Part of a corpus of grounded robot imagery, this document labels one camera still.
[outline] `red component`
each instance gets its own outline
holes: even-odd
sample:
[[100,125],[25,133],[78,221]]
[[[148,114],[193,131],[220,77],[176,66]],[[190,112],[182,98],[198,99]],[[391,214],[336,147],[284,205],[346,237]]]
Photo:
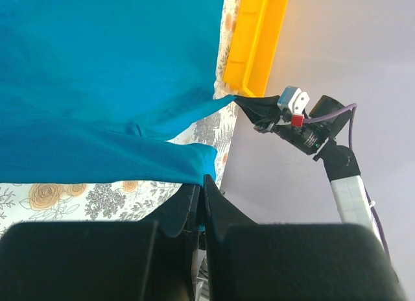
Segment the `red component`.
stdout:
[[295,127],[302,127],[304,122],[304,116],[303,115],[293,115],[291,117],[291,126]]

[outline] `wall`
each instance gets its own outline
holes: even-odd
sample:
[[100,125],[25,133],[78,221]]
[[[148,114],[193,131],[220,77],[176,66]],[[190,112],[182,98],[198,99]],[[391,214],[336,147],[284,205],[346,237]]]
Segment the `wall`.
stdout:
[[[415,0],[290,0],[267,89],[279,95],[286,85],[301,87],[310,106],[323,94],[359,104],[355,153],[409,300],[415,300],[414,23]],[[346,134],[339,140],[346,142]],[[259,222],[339,222],[322,164],[275,135],[258,134],[242,112],[222,188]]]

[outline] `blue cloth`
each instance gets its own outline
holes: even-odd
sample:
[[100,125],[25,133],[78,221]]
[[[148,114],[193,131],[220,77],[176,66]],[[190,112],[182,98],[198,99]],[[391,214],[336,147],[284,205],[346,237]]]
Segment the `blue cloth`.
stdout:
[[223,0],[0,0],[0,182],[202,184]]

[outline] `folded cloth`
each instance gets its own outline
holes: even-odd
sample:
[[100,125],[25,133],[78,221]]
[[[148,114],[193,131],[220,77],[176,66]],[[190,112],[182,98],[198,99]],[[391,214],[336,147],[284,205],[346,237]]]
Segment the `folded cloth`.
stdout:
[[202,184],[223,0],[0,0],[0,182]]

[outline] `floral pattern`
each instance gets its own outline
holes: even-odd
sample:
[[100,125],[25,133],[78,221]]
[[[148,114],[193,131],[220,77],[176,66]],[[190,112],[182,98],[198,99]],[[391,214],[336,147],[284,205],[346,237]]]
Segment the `floral pattern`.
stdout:
[[[217,59],[215,98],[232,93],[222,81],[241,0],[224,0]],[[170,140],[205,143],[218,150],[220,185],[238,109],[231,103]],[[0,184],[0,237],[24,221],[140,220],[173,196],[181,184],[120,181],[111,184]]]

